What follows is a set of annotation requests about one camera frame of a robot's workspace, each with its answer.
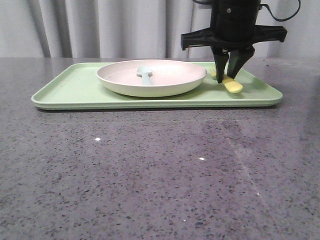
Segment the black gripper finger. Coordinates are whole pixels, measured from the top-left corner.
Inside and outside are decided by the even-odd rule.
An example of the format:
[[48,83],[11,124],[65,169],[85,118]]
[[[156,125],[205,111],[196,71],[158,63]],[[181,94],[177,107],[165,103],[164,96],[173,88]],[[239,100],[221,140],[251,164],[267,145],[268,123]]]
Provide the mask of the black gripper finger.
[[244,64],[254,55],[255,48],[253,46],[237,49],[230,52],[227,67],[227,75],[235,79],[238,72]]
[[225,67],[229,60],[229,53],[226,49],[212,47],[213,58],[215,62],[216,80],[222,83],[225,74]]

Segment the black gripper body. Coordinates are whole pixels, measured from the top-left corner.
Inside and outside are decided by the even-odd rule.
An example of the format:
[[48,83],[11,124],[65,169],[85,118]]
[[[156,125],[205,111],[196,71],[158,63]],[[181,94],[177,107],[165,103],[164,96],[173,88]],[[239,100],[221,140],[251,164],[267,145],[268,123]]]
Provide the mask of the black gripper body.
[[182,50],[211,46],[230,52],[260,42],[284,42],[287,36],[283,26],[256,24],[260,0],[205,0],[199,4],[211,7],[210,27],[182,34]]

